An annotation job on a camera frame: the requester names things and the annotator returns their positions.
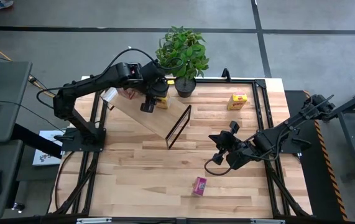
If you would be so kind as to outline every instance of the potted plant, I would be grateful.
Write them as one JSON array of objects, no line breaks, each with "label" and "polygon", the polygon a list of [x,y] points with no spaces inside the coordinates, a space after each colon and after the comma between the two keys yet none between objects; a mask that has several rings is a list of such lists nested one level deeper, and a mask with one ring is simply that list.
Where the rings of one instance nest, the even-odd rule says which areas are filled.
[{"label": "potted plant", "polygon": [[209,68],[209,59],[205,56],[206,49],[201,42],[206,43],[200,33],[174,26],[171,32],[159,39],[159,49],[155,52],[159,64],[168,68],[182,64],[170,71],[176,77],[175,88],[181,97],[191,96],[196,86],[195,77],[200,75],[203,77],[203,70]]}]

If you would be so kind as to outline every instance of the yellow box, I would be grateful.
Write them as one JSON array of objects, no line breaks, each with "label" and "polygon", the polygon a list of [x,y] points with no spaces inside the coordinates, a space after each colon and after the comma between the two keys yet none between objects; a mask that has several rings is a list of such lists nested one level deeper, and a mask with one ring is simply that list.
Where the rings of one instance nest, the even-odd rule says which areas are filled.
[{"label": "yellow box", "polygon": [[227,110],[240,110],[244,106],[246,101],[247,96],[245,93],[234,93],[228,101]]},{"label": "yellow box", "polygon": [[157,103],[158,108],[167,109],[170,107],[169,93],[167,93],[166,97],[158,97],[157,99],[160,100]]}]

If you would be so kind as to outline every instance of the wooden table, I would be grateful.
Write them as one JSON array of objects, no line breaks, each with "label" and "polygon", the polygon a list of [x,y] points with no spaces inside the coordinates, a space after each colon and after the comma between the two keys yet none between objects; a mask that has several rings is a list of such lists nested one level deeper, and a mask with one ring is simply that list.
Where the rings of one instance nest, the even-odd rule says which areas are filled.
[{"label": "wooden table", "polygon": [[[281,79],[265,79],[274,125],[289,117]],[[231,94],[244,91],[248,101],[240,111],[227,111]],[[203,164],[217,152],[209,134],[229,130],[231,120],[240,125],[236,136],[245,140],[258,129],[252,88],[247,84],[198,84],[192,96],[179,98],[192,105],[191,120],[171,150],[165,141],[118,110],[108,113],[106,146],[100,154],[90,216],[270,218],[269,191],[263,162],[250,162],[225,176],[205,172]],[[89,119],[94,95],[77,100],[76,109]],[[261,92],[259,98],[265,114]],[[82,153],[67,162],[58,186],[61,204],[78,178]],[[285,185],[302,208],[311,213],[302,167],[296,157],[281,155]],[[210,163],[214,172],[228,168]],[[191,190],[196,177],[207,178],[205,195]],[[81,207],[86,189],[83,189]],[[280,192],[276,190],[280,211]],[[54,199],[50,212],[55,210]]]}]

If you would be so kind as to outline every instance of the concrete floor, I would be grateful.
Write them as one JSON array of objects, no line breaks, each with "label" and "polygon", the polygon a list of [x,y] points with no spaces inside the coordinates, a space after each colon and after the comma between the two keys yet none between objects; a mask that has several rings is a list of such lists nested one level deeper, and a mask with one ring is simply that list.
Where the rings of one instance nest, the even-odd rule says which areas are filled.
[{"label": "concrete floor", "polygon": [[[15,0],[0,11],[4,26],[70,26],[255,29],[250,0]],[[352,0],[257,0],[263,29],[355,30]],[[32,74],[47,87],[60,86],[82,75],[98,74],[128,46],[154,55],[163,33],[11,32],[0,31],[0,50],[13,60],[33,62]],[[233,77],[264,77],[256,34],[206,33],[210,69],[218,77],[228,67]],[[282,78],[286,90],[309,90],[328,96],[339,106],[355,94],[355,35],[264,35],[271,75]],[[119,61],[146,63],[141,54],[128,53]],[[67,126],[35,99],[37,89],[27,87],[23,104],[59,127]],[[33,131],[51,129],[21,110],[18,121]],[[338,120],[322,124],[322,132],[335,175],[355,171]],[[25,159],[30,162],[33,150]],[[29,182],[20,190],[28,205],[23,215],[44,214],[53,180]],[[355,181],[338,178],[348,218],[355,221]],[[17,216],[16,213],[5,217]]]}]

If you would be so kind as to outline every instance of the black plant pot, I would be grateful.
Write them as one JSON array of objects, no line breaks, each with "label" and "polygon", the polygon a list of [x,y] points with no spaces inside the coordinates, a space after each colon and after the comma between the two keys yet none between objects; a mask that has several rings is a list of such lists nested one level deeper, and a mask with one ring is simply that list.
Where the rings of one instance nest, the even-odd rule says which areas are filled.
[{"label": "black plant pot", "polygon": [[196,80],[186,78],[176,78],[175,87],[179,96],[187,98],[191,96],[196,87]]}]

